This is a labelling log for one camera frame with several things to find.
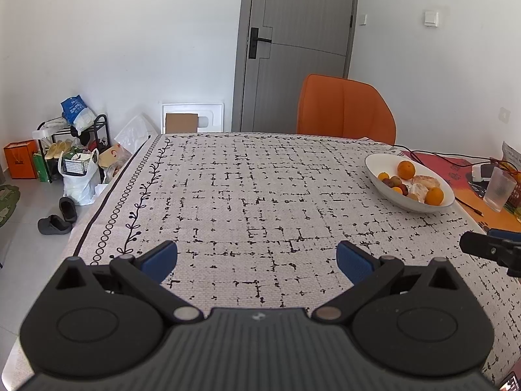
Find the yellow slipper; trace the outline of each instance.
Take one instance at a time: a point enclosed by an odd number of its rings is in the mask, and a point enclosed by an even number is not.
[[[58,149],[57,143],[52,143],[47,150],[47,153],[45,154],[45,160],[51,160],[54,158],[54,155],[56,154],[56,150]]]
[[[54,158],[59,159],[61,157],[62,153],[66,152],[66,150],[67,150],[67,143],[65,141],[61,141],[58,144],[56,152],[54,153]]]
[[[67,154],[72,147],[72,141],[70,139],[67,139],[64,142],[60,142],[58,144],[58,148],[56,149],[56,153],[54,154],[55,159],[59,159],[60,156],[63,154]]]

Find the orange placemat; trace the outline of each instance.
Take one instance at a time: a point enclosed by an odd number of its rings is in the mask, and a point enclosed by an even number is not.
[[[472,219],[474,219],[485,232],[492,228],[521,232],[521,223],[518,222],[512,213],[505,208],[499,213],[495,212],[485,204],[483,198],[477,194],[478,191],[472,189],[470,185],[472,182],[472,167],[458,167],[432,154],[419,154],[416,152],[415,156],[429,169],[444,178],[451,186],[457,198],[483,213],[483,216],[480,216],[472,209],[461,204],[463,209],[471,215]],[[468,164],[467,160],[447,158],[460,165]]]

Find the phone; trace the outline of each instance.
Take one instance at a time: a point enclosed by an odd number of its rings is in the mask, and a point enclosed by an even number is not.
[[[494,172],[494,166],[492,163],[483,163],[482,165],[474,165],[472,167],[472,181],[483,182],[490,181],[492,172]]]
[[[514,372],[510,372],[503,381],[503,385],[499,388],[499,391],[519,391],[519,383],[517,376]]]

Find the grey door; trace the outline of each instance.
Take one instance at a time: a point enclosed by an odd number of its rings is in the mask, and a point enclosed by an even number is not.
[[[296,132],[304,78],[344,74],[352,6],[353,0],[252,0],[241,131]],[[257,41],[256,54],[252,28],[272,41]]]

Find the wall outlet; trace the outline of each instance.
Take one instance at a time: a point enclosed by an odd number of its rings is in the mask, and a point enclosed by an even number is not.
[[[510,110],[505,109],[504,107],[501,107],[499,109],[499,120],[501,120],[503,123],[507,124],[510,120]]]

